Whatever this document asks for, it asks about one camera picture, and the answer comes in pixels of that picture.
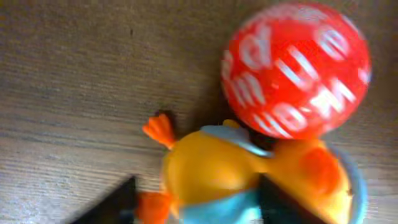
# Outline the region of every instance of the black object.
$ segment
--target black object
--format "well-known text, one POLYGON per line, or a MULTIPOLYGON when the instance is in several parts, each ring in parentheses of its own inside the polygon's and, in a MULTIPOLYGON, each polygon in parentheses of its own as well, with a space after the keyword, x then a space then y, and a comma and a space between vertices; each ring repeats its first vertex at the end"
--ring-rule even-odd
POLYGON ((259 204, 263 224, 326 224, 321 218, 302 207, 287 192, 261 174, 259 204))
POLYGON ((71 224, 134 224, 136 207, 136 178, 133 176, 71 224))

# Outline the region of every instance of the wooden table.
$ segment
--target wooden table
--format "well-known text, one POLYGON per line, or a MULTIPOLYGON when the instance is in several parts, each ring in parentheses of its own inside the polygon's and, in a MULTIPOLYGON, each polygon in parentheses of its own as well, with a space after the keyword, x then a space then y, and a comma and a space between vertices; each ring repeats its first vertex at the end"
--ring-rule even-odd
MULTIPOLYGON (((129 174, 157 190, 166 150, 141 126, 159 109, 174 112, 179 136, 232 116, 219 86, 222 49, 277 1, 29 2, 5 3, 2 20, 0 223, 61 222, 129 174)), ((397 3, 322 2, 364 32, 374 74, 359 110, 325 138, 364 172, 366 223, 396 223, 397 3)))

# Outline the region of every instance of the toy duck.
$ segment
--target toy duck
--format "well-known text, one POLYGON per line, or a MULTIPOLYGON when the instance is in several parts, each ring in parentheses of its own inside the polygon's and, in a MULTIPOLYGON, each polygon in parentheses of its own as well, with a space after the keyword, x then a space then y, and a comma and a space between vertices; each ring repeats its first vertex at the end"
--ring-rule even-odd
POLYGON ((363 219, 366 189, 360 173, 345 154, 322 141, 279 141, 272 152, 264 151, 232 120, 176 141, 164 114, 150 118, 143 131, 170 149, 162 191, 141 193, 137 216, 145 224, 165 223, 169 211, 188 224, 255 223, 262 220, 257 194, 262 174, 325 223, 363 219))

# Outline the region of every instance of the red ball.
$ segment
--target red ball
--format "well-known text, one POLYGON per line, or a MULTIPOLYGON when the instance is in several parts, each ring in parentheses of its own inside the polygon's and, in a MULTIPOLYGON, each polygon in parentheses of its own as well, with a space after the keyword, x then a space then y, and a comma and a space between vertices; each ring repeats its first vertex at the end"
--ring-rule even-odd
POLYGON ((364 37, 321 4, 279 4, 247 21, 224 53, 224 93, 237 116, 275 138, 308 139, 348 119, 371 77, 364 37))

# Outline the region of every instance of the yellow plastic body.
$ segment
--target yellow plastic body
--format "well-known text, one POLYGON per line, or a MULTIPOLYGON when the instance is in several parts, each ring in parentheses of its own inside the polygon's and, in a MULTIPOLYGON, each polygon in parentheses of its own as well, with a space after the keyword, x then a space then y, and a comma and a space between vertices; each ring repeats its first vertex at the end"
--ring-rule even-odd
MULTIPOLYGON (((224 124, 237 128, 233 121, 224 124)), ((179 207, 211 202, 254 188, 258 173, 266 172, 327 223, 348 223, 352 199, 349 180, 321 141, 280 141, 274 153, 272 159, 259 157, 201 131, 189 134, 174 144, 162 168, 165 190, 173 198, 172 212, 178 216, 179 207), (325 166, 337 164, 337 172, 330 181, 325 177, 327 171, 333 169, 324 169, 323 163, 314 165, 306 161, 306 155, 314 149, 326 153, 323 157, 329 162, 325 166)))

